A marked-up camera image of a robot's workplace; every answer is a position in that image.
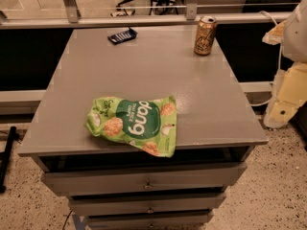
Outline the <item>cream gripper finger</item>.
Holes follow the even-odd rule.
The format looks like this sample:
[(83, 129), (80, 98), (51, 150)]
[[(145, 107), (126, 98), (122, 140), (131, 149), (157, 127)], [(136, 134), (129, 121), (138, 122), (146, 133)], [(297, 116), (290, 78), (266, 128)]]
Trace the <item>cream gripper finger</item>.
[(281, 128), (295, 116), (296, 108), (284, 102), (269, 102), (263, 123), (268, 128)]

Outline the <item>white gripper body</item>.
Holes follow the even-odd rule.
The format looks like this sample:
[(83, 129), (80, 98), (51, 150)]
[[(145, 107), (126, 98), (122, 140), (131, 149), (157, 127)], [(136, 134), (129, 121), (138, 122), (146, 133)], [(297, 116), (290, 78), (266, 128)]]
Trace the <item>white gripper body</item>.
[(296, 112), (307, 102), (307, 64), (295, 62), (284, 76), (277, 101), (290, 104)]

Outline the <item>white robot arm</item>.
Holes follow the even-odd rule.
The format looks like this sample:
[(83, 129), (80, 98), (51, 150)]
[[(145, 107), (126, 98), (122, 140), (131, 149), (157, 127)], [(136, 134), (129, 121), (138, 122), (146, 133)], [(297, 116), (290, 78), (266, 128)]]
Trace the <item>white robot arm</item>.
[(274, 76), (272, 97), (263, 123), (280, 128), (289, 123), (307, 102), (307, 0), (302, 0), (284, 23), (263, 37), (265, 42), (280, 36), (282, 55), (294, 64)]

